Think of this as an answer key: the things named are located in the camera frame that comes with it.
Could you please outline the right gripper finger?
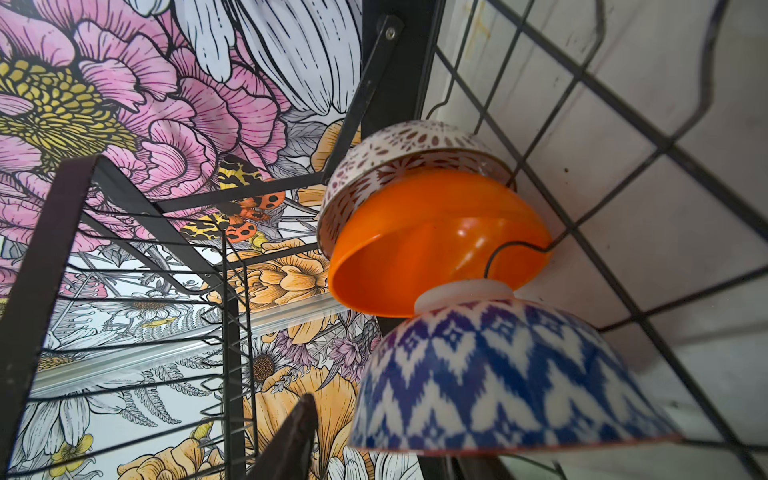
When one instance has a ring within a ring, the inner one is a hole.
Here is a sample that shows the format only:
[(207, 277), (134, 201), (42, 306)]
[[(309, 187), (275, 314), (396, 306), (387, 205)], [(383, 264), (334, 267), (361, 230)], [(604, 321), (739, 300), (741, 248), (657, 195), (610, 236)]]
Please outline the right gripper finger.
[(307, 480), (318, 430), (318, 412), (312, 394), (303, 395), (260, 453), (246, 479)]

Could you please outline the black wire dish rack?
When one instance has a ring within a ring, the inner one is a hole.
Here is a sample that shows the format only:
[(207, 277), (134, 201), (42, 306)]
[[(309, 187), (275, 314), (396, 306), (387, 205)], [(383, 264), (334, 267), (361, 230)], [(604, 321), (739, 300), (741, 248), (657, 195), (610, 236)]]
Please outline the black wire dish rack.
[(541, 216), (524, 300), (620, 355), (670, 441), (519, 478), (767, 475), (763, 1), (5, 1), (1, 474), (242, 479), (298, 400), (313, 479), (439, 477), (348, 443), (379, 316), (317, 244), (347, 152), (476, 136)]

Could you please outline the orange patterned ceramic bowl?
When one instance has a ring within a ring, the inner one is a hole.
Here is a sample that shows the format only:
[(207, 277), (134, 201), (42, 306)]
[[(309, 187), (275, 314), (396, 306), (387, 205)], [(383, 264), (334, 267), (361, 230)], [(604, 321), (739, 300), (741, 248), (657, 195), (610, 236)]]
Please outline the orange patterned ceramic bowl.
[(422, 294), (373, 350), (348, 443), (465, 456), (680, 435), (589, 324), (502, 282), (469, 280)]

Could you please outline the orange plastic bowl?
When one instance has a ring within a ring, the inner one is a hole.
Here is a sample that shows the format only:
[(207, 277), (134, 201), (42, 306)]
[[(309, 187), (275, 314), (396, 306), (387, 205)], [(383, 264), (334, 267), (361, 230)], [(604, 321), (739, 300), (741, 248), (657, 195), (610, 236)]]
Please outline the orange plastic bowl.
[(356, 209), (333, 249), (328, 285), (352, 310), (409, 318), (422, 294), (448, 283), (524, 286), (547, 265), (551, 241), (512, 189), (476, 173), (427, 169)]

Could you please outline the white perforated strainer bowl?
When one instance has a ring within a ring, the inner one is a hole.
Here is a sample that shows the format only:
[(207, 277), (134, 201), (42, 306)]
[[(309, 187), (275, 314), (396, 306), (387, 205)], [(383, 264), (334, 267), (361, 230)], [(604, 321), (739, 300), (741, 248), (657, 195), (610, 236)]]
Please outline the white perforated strainer bowl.
[(317, 244), (330, 258), (351, 216), (374, 193), (421, 169), (476, 173), (502, 185), (509, 166), (476, 136), (444, 122), (411, 120), (388, 126), (352, 147), (323, 197)]

